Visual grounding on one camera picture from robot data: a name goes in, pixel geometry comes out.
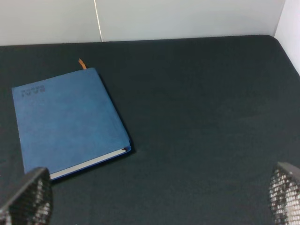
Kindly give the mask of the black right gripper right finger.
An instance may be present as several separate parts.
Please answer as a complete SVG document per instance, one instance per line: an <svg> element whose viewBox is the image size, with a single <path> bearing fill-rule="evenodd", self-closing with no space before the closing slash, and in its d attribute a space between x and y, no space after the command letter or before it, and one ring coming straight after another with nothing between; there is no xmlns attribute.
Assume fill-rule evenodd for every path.
<svg viewBox="0 0 300 225"><path fill-rule="evenodd" d="M270 211L276 225L300 223L300 169L277 162L269 185Z"/></svg>

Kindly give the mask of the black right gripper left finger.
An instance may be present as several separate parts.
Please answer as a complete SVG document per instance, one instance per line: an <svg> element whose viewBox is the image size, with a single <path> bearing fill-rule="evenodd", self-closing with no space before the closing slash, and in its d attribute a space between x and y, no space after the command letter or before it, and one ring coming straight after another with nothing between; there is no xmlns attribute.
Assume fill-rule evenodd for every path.
<svg viewBox="0 0 300 225"><path fill-rule="evenodd" d="M37 167L0 194L2 225L48 225L53 212L53 191L47 168Z"/></svg>

